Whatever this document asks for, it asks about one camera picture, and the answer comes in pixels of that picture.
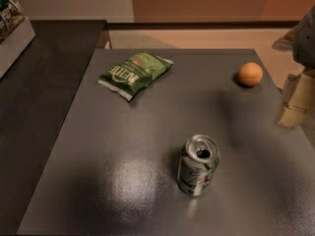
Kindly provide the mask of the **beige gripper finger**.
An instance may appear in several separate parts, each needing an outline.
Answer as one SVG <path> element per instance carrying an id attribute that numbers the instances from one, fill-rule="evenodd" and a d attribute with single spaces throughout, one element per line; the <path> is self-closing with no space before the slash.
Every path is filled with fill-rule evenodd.
<path id="1" fill-rule="evenodd" d="M 275 41 L 276 50 L 290 50 L 297 33 L 297 26 L 290 29 L 282 37 Z"/>
<path id="2" fill-rule="evenodd" d="M 305 68 L 298 76 L 289 74 L 283 87 L 277 123 L 287 128 L 297 127 L 314 109 L 315 70 Z"/>

